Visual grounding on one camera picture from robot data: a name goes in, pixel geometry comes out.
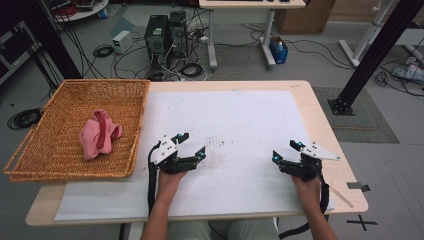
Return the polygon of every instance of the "wicker basket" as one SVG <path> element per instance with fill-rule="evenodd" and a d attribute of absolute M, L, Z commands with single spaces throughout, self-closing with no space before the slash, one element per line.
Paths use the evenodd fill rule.
<path fill-rule="evenodd" d="M 6 164 L 4 173 L 10 175 L 11 182 L 58 182 L 131 175 L 149 87 L 148 80 L 64 81 L 44 107 L 40 122 L 30 130 Z M 122 125 L 123 134 L 113 142 L 112 153 L 85 161 L 79 133 L 92 112 L 100 108 L 109 113 L 113 122 Z"/>

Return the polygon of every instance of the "white box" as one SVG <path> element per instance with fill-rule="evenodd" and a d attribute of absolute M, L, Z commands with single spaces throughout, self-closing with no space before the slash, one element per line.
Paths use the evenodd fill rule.
<path fill-rule="evenodd" d="M 126 30 L 120 32 L 112 41 L 115 51 L 119 54 L 124 54 L 133 45 L 131 34 Z"/>

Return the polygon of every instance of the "human hand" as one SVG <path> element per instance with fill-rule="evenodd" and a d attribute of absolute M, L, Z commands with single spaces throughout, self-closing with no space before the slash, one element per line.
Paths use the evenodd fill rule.
<path fill-rule="evenodd" d="M 321 182 L 317 177 L 307 182 L 303 182 L 301 178 L 291 176 L 292 181 L 297 189 L 302 204 L 303 211 L 307 214 L 310 211 L 321 211 L 319 207 Z"/>
<path fill-rule="evenodd" d="M 162 202 L 167 205 L 171 205 L 172 199 L 177 192 L 178 185 L 181 179 L 187 174 L 187 172 L 181 172 L 176 174 L 167 174 L 160 170 L 159 172 L 159 186 L 158 195 L 156 202 Z"/>

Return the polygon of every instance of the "wooden table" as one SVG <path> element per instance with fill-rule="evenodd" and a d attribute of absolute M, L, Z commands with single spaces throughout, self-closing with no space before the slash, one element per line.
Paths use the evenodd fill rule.
<path fill-rule="evenodd" d="M 323 161 L 323 173 L 330 185 L 330 195 L 335 209 L 330 214 L 357 213 L 368 209 L 367 201 L 360 189 L 349 189 L 347 182 L 356 182 L 355 176 L 343 154 L 343 151 L 315 97 L 306 81 L 211 81 L 211 82 L 164 82 L 152 83 L 151 92 L 186 91 L 228 91 L 228 90 L 288 90 L 292 93 L 311 141 L 316 141 L 328 150 L 340 156 L 340 161 Z M 38 193 L 26 222 L 31 226 L 52 226 L 63 224 L 116 223 L 116 220 L 90 220 L 72 223 L 54 221 L 65 183 L 44 184 Z M 133 222 L 127 219 L 120 222 Z"/>
<path fill-rule="evenodd" d="M 201 8 L 209 9 L 209 38 L 208 38 L 208 54 L 209 54 L 209 65 L 212 69 L 218 66 L 216 61 L 216 53 L 214 46 L 214 9 L 240 9 L 240 8 L 262 8 L 269 9 L 268 17 L 266 20 L 266 27 L 264 36 L 260 38 L 260 44 L 262 50 L 267 59 L 268 68 L 275 67 L 275 60 L 269 50 L 269 37 L 271 34 L 272 23 L 274 22 L 275 9 L 298 9 L 304 8 L 305 3 L 303 0 L 290 0 L 287 3 L 282 3 L 279 0 L 269 2 L 263 1 L 211 1 L 211 0 L 199 0 Z"/>

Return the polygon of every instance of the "black tape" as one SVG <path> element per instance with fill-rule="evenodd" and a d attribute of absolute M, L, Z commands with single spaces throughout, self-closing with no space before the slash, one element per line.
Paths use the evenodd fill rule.
<path fill-rule="evenodd" d="M 349 189 L 361 189 L 362 192 L 368 192 L 371 191 L 370 187 L 367 185 L 362 185 L 360 182 L 350 182 L 347 183 L 347 186 Z"/>
<path fill-rule="evenodd" d="M 347 220 L 347 223 L 354 223 L 354 224 L 361 224 L 362 225 L 362 229 L 364 229 L 364 231 L 367 231 L 367 228 L 365 227 L 365 224 L 369 224 L 369 225 L 378 225 L 378 223 L 376 222 L 371 222 L 371 221 L 364 221 L 362 219 L 361 215 L 358 215 L 359 217 L 359 221 L 356 220 Z"/>

